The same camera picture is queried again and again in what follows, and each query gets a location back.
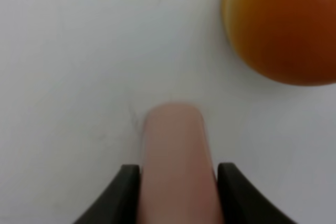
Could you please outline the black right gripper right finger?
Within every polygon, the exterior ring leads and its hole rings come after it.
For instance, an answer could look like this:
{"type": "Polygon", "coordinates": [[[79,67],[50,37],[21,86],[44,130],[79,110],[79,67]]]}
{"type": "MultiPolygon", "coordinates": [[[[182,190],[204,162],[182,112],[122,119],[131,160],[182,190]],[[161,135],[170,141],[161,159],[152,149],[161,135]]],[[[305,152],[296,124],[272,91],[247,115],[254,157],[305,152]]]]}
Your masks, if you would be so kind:
{"type": "Polygon", "coordinates": [[[225,223],[294,223],[274,206],[233,163],[220,163],[217,188],[225,223]]]}

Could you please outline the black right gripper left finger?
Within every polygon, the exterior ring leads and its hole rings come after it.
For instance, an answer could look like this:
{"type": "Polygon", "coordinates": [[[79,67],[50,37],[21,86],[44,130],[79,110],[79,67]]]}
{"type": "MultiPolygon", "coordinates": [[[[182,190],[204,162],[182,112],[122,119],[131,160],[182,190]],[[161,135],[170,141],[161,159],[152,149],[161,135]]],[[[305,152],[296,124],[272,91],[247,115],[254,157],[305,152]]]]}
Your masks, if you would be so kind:
{"type": "Polygon", "coordinates": [[[139,189],[140,167],[122,165],[105,191],[75,223],[136,223],[139,189]]]}

